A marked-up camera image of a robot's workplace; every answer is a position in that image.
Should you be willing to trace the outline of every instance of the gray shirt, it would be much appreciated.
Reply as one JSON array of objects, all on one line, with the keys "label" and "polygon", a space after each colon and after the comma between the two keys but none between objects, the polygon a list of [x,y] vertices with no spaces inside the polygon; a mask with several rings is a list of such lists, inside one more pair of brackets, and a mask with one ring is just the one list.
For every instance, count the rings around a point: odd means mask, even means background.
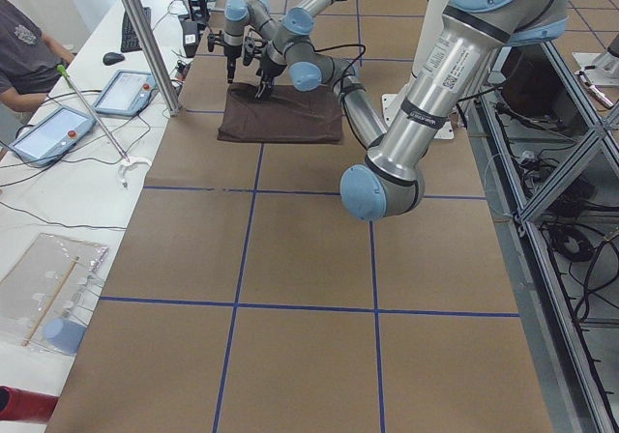
[{"label": "gray shirt", "polygon": [[21,94],[47,93],[59,78],[61,59],[42,32],[7,0],[0,0],[0,93],[12,87]]}]

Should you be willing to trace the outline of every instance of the computer mouse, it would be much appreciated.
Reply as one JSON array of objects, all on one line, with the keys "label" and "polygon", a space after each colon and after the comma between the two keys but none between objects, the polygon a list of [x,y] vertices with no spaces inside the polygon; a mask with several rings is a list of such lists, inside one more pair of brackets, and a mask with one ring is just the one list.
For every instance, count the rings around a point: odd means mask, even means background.
[{"label": "computer mouse", "polygon": [[121,53],[116,53],[114,51],[110,51],[103,56],[103,63],[106,66],[111,66],[112,64],[120,63],[125,60],[125,55]]}]

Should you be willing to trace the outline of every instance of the folded cloth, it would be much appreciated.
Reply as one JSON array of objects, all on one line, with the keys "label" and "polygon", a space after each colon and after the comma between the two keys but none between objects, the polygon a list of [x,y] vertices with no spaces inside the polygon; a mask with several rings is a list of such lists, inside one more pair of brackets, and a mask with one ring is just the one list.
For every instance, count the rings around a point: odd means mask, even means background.
[{"label": "folded cloth", "polygon": [[341,108],[326,86],[299,92],[275,87],[266,100],[254,98],[256,87],[228,87],[218,140],[259,143],[337,143],[342,138]]}]

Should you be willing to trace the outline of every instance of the white table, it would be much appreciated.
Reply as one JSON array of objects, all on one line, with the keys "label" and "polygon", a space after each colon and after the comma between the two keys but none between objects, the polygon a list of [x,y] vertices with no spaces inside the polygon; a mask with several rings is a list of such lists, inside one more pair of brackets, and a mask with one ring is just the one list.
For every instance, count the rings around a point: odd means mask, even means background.
[{"label": "white table", "polygon": [[[177,54],[182,53],[182,30],[174,14],[180,13],[183,5],[179,2],[170,5],[172,1],[142,0],[144,6],[150,6],[152,9],[152,26],[164,16],[154,33],[165,65],[170,72],[178,60]],[[168,7],[173,14],[166,14]],[[107,67],[102,63],[102,57],[106,52],[119,51],[123,12],[124,8],[120,3],[110,10],[69,67],[72,80],[81,90],[101,90],[117,70],[149,71],[141,51],[126,53],[127,59],[113,66]],[[61,79],[50,95],[56,97],[70,91],[65,81]],[[87,97],[93,101],[96,95],[90,94]],[[75,96],[62,99],[61,103],[85,111]],[[37,111],[31,123],[41,121],[57,107],[58,104],[53,101],[45,104]],[[154,98],[148,108],[141,113],[141,117],[152,129],[130,150],[130,154],[152,160],[169,117],[161,95]],[[125,120],[106,118],[104,121],[114,131],[124,148],[129,147],[146,130],[146,125],[139,119],[132,120],[121,129],[119,127],[126,122]],[[93,141],[102,135],[103,131],[95,128],[78,143],[78,146],[86,146],[68,155],[67,159],[117,160],[118,153],[105,137]],[[12,154],[2,159],[0,185],[24,179],[38,170],[26,166],[6,167],[17,163],[19,159]],[[30,181],[2,188],[0,201],[50,221],[126,227],[141,192],[147,170],[146,165],[138,165],[128,171],[126,175],[129,186],[123,188],[118,179],[118,164],[105,165],[91,160],[75,164],[59,162]],[[123,231],[67,229],[45,225],[26,214],[11,211],[0,205],[0,279],[9,272],[40,233],[63,235],[109,246],[108,254],[98,270],[100,277],[107,277],[124,235]],[[0,361],[2,361],[0,385],[59,394],[69,374],[73,358],[15,346],[2,339],[0,335]],[[40,431],[44,431],[44,425],[0,422],[0,433]]]}]

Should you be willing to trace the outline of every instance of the red mug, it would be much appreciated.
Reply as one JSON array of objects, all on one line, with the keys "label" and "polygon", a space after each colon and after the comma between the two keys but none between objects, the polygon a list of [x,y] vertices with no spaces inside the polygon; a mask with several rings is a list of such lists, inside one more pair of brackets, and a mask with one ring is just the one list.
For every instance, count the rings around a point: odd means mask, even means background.
[{"label": "red mug", "polygon": [[0,420],[47,423],[58,396],[0,387]]}]

